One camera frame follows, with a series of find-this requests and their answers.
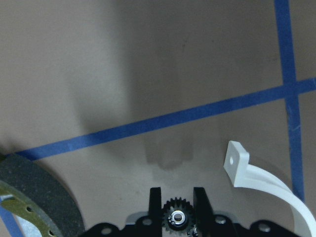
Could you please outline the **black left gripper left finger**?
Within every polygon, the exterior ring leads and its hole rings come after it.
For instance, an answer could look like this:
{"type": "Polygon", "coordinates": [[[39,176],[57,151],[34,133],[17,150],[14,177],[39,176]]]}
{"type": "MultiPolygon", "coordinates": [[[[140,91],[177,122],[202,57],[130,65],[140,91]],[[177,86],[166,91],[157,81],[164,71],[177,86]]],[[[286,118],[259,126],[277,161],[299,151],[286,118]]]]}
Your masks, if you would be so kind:
{"type": "Polygon", "coordinates": [[[161,208],[161,188],[150,188],[148,215],[152,220],[151,237],[162,237],[162,208],[161,208]]]}

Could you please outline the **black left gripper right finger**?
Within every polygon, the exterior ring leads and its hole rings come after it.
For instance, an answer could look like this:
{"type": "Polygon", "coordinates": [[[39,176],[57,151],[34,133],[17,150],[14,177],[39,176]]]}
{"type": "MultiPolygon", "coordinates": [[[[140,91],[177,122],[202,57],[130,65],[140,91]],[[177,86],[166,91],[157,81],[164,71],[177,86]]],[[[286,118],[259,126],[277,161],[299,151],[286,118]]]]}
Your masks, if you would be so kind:
{"type": "Polygon", "coordinates": [[[193,193],[197,230],[201,237],[210,237],[214,222],[213,209],[203,187],[194,187],[193,193]]]}

